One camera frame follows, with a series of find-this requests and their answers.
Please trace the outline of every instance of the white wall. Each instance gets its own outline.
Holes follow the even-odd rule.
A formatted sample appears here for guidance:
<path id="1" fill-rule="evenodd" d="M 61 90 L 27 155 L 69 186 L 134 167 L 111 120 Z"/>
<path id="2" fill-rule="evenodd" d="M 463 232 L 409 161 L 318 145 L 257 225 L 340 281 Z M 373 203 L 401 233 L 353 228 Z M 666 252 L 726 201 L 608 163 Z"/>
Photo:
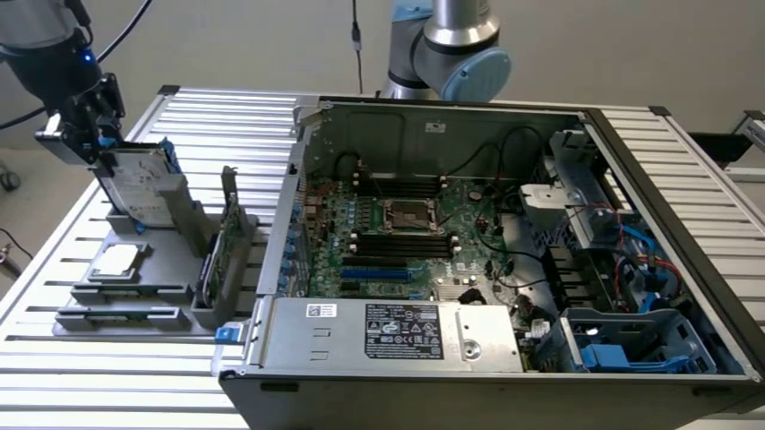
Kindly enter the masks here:
<path id="1" fill-rule="evenodd" d="M 95 51 L 141 0 L 89 0 Z M 389 0 L 358 0 L 366 91 L 383 84 Z M 492 0 L 515 69 L 501 99 L 664 105 L 686 128 L 726 131 L 765 108 L 760 0 Z M 162 83 L 353 92 L 349 0 L 156 0 L 102 64 L 129 126 Z M 34 107 L 0 66 L 0 121 Z M 0 132 L 35 145 L 39 121 Z"/>

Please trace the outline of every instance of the power cable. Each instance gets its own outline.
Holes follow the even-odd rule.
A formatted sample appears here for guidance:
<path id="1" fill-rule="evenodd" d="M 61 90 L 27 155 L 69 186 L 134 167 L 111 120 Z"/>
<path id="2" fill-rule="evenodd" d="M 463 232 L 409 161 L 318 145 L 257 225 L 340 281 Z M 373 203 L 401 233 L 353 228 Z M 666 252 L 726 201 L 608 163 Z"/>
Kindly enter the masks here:
<path id="1" fill-rule="evenodd" d="M 18 251 L 21 251 L 26 255 L 26 257 L 31 260 L 34 258 L 31 256 L 31 253 L 29 251 L 26 251 L 26 249 L 23 249 L 23 246 L 21 246 L 18 244 L 18 241 L 15 241 L 15 238 L 13 237 L 10 232 L 7 230 L 5 230 L 3 228 L 0 228 L 0 231 L 6 234 L 7 238 L 10 239 L 10 242 L 13 242 L 13 245 L 15 246 L 15 248 L 18 248 Z"/>
<path id="2" fill-rule="evenodd" d="M 362 75 L 360 72 L 360 28 L 358 28 L 358 14 L 356 7 L 356 0 L 350 0 L 353 21 L 349 25 L 349 39 L 353 44 L 353 51 L 356 51 L 356 69 L 358 74 L 358 94 L 362 94 Z"/>

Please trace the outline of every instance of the blue latch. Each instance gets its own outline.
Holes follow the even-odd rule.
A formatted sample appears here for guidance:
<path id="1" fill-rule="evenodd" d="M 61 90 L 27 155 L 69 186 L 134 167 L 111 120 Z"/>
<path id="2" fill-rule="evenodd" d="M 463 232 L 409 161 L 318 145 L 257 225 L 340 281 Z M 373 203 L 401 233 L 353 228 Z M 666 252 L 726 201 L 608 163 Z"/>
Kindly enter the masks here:
<path id="1" fill-rule="evenodd" d="M 214 343 L 217 345 L 238 345 L 240 327 L 218 327 L 214 331 Z"/>
<path id="2" fill-rule="evenodd" d="M 667 361 L 630 363 L 621 345 L 587 345 L 580 349 L 584 368 L 589 372 L 619 372 L 632 374 L 674 374 L 687 368 L 687 356 Z"/>

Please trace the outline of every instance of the regulatory label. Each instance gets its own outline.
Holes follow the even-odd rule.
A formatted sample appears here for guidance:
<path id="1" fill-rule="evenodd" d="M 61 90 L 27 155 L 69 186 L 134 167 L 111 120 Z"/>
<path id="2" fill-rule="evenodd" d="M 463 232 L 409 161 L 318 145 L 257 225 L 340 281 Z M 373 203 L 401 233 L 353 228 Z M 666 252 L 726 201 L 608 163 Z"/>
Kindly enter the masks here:
<path id="1" fill-rule="evenodd" d="M 368 358 L 443 359 L 437 306 L 366 305 L 364 324 Z"/>

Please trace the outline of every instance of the black cable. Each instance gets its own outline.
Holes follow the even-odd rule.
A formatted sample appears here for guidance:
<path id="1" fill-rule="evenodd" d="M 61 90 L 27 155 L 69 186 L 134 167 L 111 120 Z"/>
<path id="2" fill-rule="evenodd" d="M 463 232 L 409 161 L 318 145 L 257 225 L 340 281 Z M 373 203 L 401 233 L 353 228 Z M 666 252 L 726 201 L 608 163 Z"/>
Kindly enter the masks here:
<path id="1" fill-rule="evenodd" d="M 120 35 L 117 36 L 116 39 L 111 40 L 111 42 L 107 44 L 106 49 L 103 49 L 103 52 L 99 53 L 99 55 L 97 56 L 97 61 L 101 62 L 106 59 L 107 54 L 110 54 L 110 51 L 114 50 L 114 48 L 120 45 L 121 41 L 128 37 L 128 35 L 130 34 L 132 29 L 134 28 L 134 26 L 137 25 L 138 21 L 142 18 L 142 14 L 145 13 L 145 10 L 148 9 L 148 6 L 152 5 L 152 1 L 153 0 L 145 0 L 141 4 L 141 7 L 138 8 L 138 11 L 134 13 L 134 15 L 132 16 L 130 22 L 128 22 L 128 26 L 124 28 L 124 30 L 121 31 Z"/>
<path id="2" fill-rule="evenodd" d="M 29 119 L 31 119 L 34 116 L 37 116 L 38 114 L 41 114 L 42 112 L 45 112 L 45 108 L 43 107 L 37 107 L 34 110 L 31 110 L 27 114 L 19 116 L 15 119 L 11 119 L 10 121 L 7 121 L 3 124 L 0 124 L 0 130 L 5 130 L 6 128 L 13 127 L 14 125 L 18 125 L 21 123 L 25 123 Z"/>
<path id="3" fill-rule="evenodd" d="M 507 142 L 509 140 L 509 137 L 512 136 L 512 134 L 515 134 L 516 132 L 520 132 L 523 130 L 527 130 L 533 134 L 533 136 L 536 137 L 536 141 L 539 142 L 539 148 L 543 150 L 544 140 L 541 138 L 541 134 L 539 133 L 539 130 L 536 130 L 529 125 L 519 125 L 516 127 L 509 128 L 508 131 L 504 133 L 504 137 L 501 138 L 501 144 L 499 145 L 499 161 L 496 163 L 496 174 L 501 173 L 501 170 L 503 170 L 504 147 L 507 146 Z"/>
<path id="4" fill-rule="evenodd" d="M 86 47 L 90 47 L 90 45 L 93 45 L 93 29 L 90 29 L 90 26 L 85 26 L 85 33 L 86 33 Z"/>
<path id="5" fill-rule="evenodd" d="M 360 160 L 360 155 L 357 152 L 354 152 L 353 150 L 342 150 L 336 155 L 336 158 L 334 158 L 334 165 L 332 166 L 332 176 L 330 176 L 332 180 L 338 179 L 338 176 L 336 175 L 336 168 L 338 167 L 338 161 L 346 156 L 352 156 L 356 159 L 356 161 Z"/>
<path id="6" fill-rule="evenodd" d="M 130 22 L 128 22 L 128 26 L 124 28 L 124 30 L 118 34 L 117 38 L 113 39 L 113 41 L 107 44 L 106 49 L 103 49 L 103 52 L 101 52 L 99 55 L 97 56 L 97 62 L 98 63 L 106 59 L 107 54 L 110 54 L 110 51 L 114 50 L 114 48 L 120 45 L 121 41 L 130 34 L 130 31 L 134 28 L 136 24 L 138 23 L 138 20 L 141 19 L 142 14 L 145 13 L 145 10 L 148 9 L 148 6 L 152 4 L 152 1 L 153 0 L 145 0 L 142 2 L 141 7 L 138 8 L 138 11 L 132 16 Z M 87 35 L 89 35 L 89 43 L 87 43 L 87 46 L 89 46 L 89 44 L 93 42 L 93 33 L 89 29 L 89 26 L 85 27 L 85 31 L 87 32 Z M 45 108 L 38 107 L 37 109 L 31 110 L 29 113 L 19 116 L 18 118 L 11 119 L 6 123 L 0 124 L 0 130 L 5 130 L 6 128 L 13 127 L 14 125 L 18 125 L 18 124 L 26 122 L 29 119 L 31 119 L 34 116 L 37 116 L 42 112 L 45 112 Z"/>
<path id="7" fill-rule="evenodd" d="M 483 216 L 483 210 L 484 207 L 477 211 L 476 215 L 475 215 L 475 219 L 479 219 Z M 501 253 L 501 254 L 507 254 L 507 255 L 524 255 L 529 258 L 532 258 L 535 261 L 537 261 L 539 263 L 541 263 L 541 258 L 539 258 L 536 255 L 529 254 L 529 253 L 524 253 L 523 251 L 507 251 L 504 249 L 499 249 L 495 246 L 491 246 L 483 239 L 483 235 L 480 234 L 480 232 L 477 231 L 477 227 L 473 225 L 473 233 L 475 236 L 477 237 L 477 240 L 480 241 L 480 243 L 483 244 L 483 246 L 485 248 L 488 248 L 491 251 L 496 252 L 496 253 Z"/>
<path id="8" fill-rule="evenodd" d="M 15 238 L 13 237 L 13 235 L 10 234 L 10 232 L 7 230 L 5 230 L 3 228 L 0 228 L 0 231 L 2 233 L 5 233 L 10 239 L 10 242 L 13 242 L 13 245 L 15 246 L 15 248 L 18 248 L 18 250 L 26 255 L 26 257 L 31 260 L 34 257 L 31 256 L 30 252 L 26 251 L 26 249 L 23 249 L 23 246 L 21 246 L 18 244 L 18 242 L 15 241 Z"/>
<path id="9" fill-rule="evenodd" d="M 358 94 L 362 94 L 362 75 L 360 72 L 360 52 L 356 51 L 356 67 L 358 73 Z"/>
<path id="10" fill-rule="evenodd" d="M 529 258 L 532 258 L 535 261 L 541 262 L 541 258 L 539 258 L 536 255 L 529 254 L 529 253 L 524 253 L 523 251 L 507 251 L 504 249 L 499 249 L 495 246 L 491 246 L 483 239 L 483 237 L 480 236 L 480 232 L 475 231 L 475 235 L 477 236 L 477 240 L 480 241 L 480 243 L 483 244 L 483 246 L 485 248 L 488 248 L 491 251 L 501 253 L 501 254 L 507 254 L 507 255 L 524 255 Z"/>
<path id="11" fill-rule="evenodd" d="M 356 67 L 358 69 L 358 94 L 362 94 L 362 75 L 360 72 L 360 28 L 358 28 L 358 15 L 356 11 L 356 0 L 350 0 L 353 10 L 353 21 L 349 24 L 349 39 L 356 51 Z"/>
<path id="12" fill-rule="evenodd" d="M 456 172 L 459 172 L 459 171 L 472 162 L 472 160 L 475 159 L 475 157 L 477 157 L 477 154 L 480 154 L 480 151 L 481 151 L 484 148 L 493 148 L 493 149 L 496 150 L 496 152 L 499 152 L 499 148 L 496 147 L 496 145 L 495 145 L 493 143 L 491 143 L 491 142 L 485 142 L 483 145 L 480 145 L 480 146 L 477 147 L 477 149 L 475 150 L 475 152 L 473 152 L 473 154 L 469 156 L 469 158 L 468 158 L 456 168 L 453 168 L 452 170 L 449 170 L 449 171 L 448 171 L 447 173 L 444 173 L 443 175 L 444 175 L 444 176 L 451 176 L 451 175 L 453 175 Z"/>
<path id="13" fill-rule="evenodd" d="M 527 284 L 523 284 L 523 285 L 508 285 L 508 284 L 505 284 L 505 283 L 501 281 L 500 278 L 496 278 L 496 282 L 499 283 L 499 285 L 500 285 L 501 287 L 513 288 L 513 289 L 525 288 L 525 287 L 529 287 L 531 285 L 540 284 L 540 283 L 543 283 L 543 282 L 545 282 L 545 281 L 547 281 L 547 279 L 536 279 L 533 282 L 528 282 Z"/>

